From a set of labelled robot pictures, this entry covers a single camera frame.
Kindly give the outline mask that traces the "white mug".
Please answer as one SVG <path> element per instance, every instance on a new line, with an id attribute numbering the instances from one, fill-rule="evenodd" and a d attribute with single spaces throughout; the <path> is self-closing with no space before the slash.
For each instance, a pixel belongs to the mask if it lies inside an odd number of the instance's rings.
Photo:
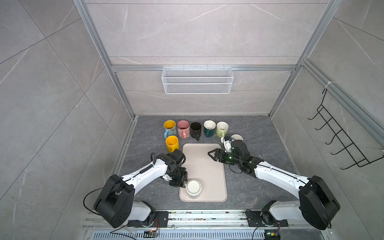
<path id="1" fill-rule="evenodd" d="M 196 199 L 201 194 L 202 185 L 198 180 L 190 180 L 186 184 L 186 191 L 191 199 Z"/>

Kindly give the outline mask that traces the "grey mug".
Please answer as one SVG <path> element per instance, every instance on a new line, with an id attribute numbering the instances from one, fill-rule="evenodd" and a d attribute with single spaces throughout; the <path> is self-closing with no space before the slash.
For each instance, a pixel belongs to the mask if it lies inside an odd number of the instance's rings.
<path id="1" fill-rule="evenodd" d="M 238 134 L 234 134 L 234 135 L 232 135 L 232 136 L 231 136 L 231 139 L 232 139 L 232 141 L 235 141 L 235 140 L 243 141 L 243 140 L 244 140 L 243 137 L 240 136 L 240 135 L 238 135 Z"/>

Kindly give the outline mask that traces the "light green mug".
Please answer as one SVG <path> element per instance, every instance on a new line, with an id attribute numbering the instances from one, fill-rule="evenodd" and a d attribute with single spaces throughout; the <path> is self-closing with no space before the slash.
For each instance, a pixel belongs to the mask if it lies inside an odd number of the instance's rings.
<path id="1" fill-rule="evenodd" d="M 229 125 L 226 122 L 218 122 L 216 125 L 216 135 L 218 138 L 224 138 L 228 132 Z"/>

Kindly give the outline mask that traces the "dark green mug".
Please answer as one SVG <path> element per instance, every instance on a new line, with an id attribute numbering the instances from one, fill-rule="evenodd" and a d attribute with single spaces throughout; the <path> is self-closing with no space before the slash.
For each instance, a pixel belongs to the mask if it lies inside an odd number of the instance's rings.
<path id="1" fill-rule="evenodd" d="M 207 138 L 210 138 L 214 135 L 216 129 L 216 123 L 212 120 L 207 120 L 204 122 L 204 135 Z"/>

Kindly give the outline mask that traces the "black mug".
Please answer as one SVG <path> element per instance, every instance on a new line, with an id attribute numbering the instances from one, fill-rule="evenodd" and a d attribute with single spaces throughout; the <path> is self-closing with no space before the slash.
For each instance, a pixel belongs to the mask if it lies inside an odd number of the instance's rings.
<path id="1" fill-rule="evenodd" d="M 197 141 L 201 138 L 202 125 L 198 122 L 191 123 L 190 125 L 190 135 L 193 139 Z"/>

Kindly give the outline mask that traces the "pink patterned mug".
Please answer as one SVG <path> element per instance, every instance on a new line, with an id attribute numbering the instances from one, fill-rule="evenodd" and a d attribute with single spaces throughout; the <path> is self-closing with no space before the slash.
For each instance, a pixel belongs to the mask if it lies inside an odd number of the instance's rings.
<path id="1" fill-rule="evenodd" d="M 190 123 L 186 120 L 181 120 L 177 123 L 178 136 L 180 139 L 187 139 L 190 136 Z"/>

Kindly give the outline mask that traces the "blue mug yellow inside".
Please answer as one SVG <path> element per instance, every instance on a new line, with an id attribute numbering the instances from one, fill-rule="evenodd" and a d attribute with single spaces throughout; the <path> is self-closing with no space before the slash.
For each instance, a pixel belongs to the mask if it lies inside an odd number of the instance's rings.
<path id="1" fill-rule="evenodd" d="M 170 137 L 170 136 L 177 136 L 178 135 L 178 129 L 177 129 L 177 125 L 176 125 L 176 122 L 173 121 L 173 120 L 167 120 L 165 123 L 164 123 L 164 128 L 165 128 L 165 132 L 164 132 L 164 138 L 165 140 Z"/>

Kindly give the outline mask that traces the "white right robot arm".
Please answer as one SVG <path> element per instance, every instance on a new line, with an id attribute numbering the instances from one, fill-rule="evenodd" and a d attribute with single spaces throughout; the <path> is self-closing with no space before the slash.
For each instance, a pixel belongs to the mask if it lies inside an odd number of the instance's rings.
<path id="1" fill-rule="evenodd" d="M 267 181 L 297 198 L 296 201 L 270 201 L 260 213 L 262 222 L 273 226 L 283 220 L 306 221 L 318 230 L 331 228 L 332 219 L 341 206 L 325 181 L 318 177 L 299 176 L 252 156 L 242 140 L 226 140 L 226 148 L 208 152 L 215 162 L 237 166 L 247 175 Z"/>

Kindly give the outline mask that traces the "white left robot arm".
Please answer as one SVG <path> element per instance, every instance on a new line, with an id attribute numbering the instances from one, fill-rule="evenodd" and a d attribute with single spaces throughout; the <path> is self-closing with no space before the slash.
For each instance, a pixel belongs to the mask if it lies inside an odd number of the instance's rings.
<path id="1" fill-rule="evenodd" d="M 182 164 L 186 156 L 176 149 L 172 153 L 150 154 L 151 162 L 141 169 L 122 177 L 114 174 L 108 178 L 94 203 L 96 214 L 103 217 L 113 228 L 125 221 L 138 222 L 149 227 L 155 221 L 156 210 L 145 201 L 135 202 L 135 195 L 157 178 L 171 187 L 184 188 L 188 172 Z"/>

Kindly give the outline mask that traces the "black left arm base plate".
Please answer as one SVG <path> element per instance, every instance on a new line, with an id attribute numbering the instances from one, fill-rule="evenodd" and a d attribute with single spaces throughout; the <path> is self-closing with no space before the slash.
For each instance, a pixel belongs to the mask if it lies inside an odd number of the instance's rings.
<path id="1" fill-rule="evenodd" d="M 128 221 L 128 227 L 136 228 L 155 228 L 157 225 L 160 228 L 166 228 L 168 226 L 169 212 L 159 211 L 150 213 L 150 215 L 144 221 Z"/>

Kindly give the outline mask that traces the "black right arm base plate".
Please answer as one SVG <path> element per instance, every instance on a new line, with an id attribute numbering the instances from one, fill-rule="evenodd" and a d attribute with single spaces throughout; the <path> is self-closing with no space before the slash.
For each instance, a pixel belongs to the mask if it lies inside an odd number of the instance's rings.
<path id="1" fill-rule="evenodd" d="M 249 227 L 288 227 L 287 220 L 276 220 L 268 211 L 245 211 Z"/>

